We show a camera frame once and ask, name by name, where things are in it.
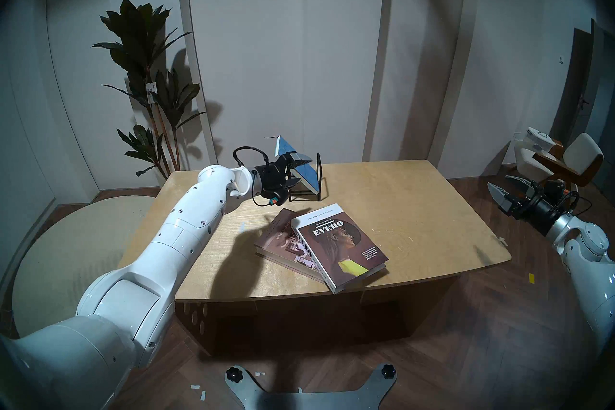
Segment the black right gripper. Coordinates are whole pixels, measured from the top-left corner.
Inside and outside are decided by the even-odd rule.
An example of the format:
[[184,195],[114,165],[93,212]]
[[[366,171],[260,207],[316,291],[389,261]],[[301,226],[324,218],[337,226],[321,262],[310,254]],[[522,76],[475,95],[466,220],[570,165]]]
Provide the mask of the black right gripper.
[[581,198],[577,189],[567,188],[561,179],[548,179],[539,184],[521,176],[505,175],[504,178],[515,187],[516,194],[488,182],[491,198],[506,216],[531,224],[542,236],[548,234],[562,215],[571,214]]

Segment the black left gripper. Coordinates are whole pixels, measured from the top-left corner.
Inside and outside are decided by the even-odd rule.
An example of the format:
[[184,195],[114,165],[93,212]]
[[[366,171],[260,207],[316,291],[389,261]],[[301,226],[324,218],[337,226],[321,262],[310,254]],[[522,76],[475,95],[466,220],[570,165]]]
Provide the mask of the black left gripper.
[[288,200],[292,188],[302,180],[301,176],[293,176],[291,170],[295,166],[311,163],[312,159],[297,151],[288,151],[280,155],[275,162],[270,162],[265,153],[262,155],[264,164],[256,166],[252,172],[252,190],[258,176],[261,184],[260,196],[267,198],[270,206],[281,206]]

